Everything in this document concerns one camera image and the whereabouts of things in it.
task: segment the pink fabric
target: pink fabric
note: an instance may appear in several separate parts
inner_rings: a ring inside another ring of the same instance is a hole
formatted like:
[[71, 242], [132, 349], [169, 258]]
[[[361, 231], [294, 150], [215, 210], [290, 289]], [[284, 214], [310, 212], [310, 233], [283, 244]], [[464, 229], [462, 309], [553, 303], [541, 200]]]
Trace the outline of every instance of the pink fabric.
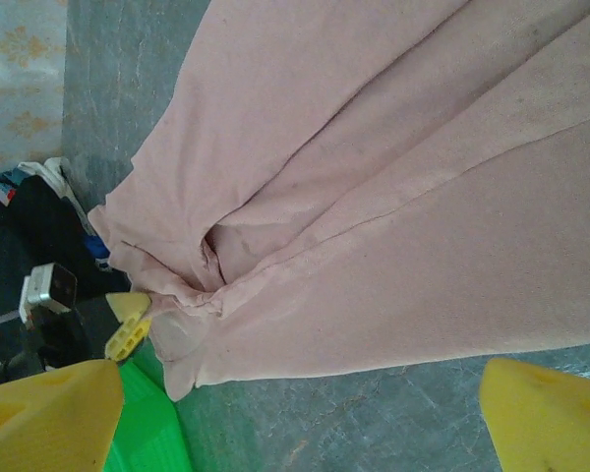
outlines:
[[213, 0], [133, 163], [172, 398], [590, 342], [590, 0]]

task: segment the yellow plastic object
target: yellow plastic object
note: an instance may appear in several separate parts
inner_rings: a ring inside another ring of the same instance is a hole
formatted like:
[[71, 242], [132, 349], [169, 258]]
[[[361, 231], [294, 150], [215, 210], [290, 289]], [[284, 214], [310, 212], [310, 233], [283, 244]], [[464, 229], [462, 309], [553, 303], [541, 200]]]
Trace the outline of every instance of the yellow plastic object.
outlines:
[[131, 292], [109, 293], [106, 298], [121, 325], [105, 344], [105, 357], [124, 361], [148, 334], [150, 320], [143, 320], [142, 316], [150, 307], [150, 297]]
[[590, 471], [590, 380], [493, 359], [480, 401], [503, 472]]
[[0, 385], [0, 472], [99, 471], [123, 406], [112, 361]]

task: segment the green plastic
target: green plastic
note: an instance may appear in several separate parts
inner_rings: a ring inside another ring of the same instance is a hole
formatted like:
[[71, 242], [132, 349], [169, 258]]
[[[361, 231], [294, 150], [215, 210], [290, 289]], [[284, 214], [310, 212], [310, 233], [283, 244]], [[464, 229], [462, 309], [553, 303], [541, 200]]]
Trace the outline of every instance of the green plastic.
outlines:
[[177, 413], [133, 361], [120, 368], [125, 405], [105, 472], [192, 472]]

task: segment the gray floor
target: gray floor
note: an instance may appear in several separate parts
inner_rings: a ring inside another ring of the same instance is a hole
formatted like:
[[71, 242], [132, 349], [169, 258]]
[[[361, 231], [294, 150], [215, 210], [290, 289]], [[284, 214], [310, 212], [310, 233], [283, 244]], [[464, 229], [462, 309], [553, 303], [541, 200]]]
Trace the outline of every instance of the gray floor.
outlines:
[[[63, 148], [87, 207], [130, 171], [206, 5], [70, 0]], [[518, 357], [590, 378], [590, 346]], [[497, 471], [477, 400], [485, 362], [227, 383], [177, 406], [197, 471]]]

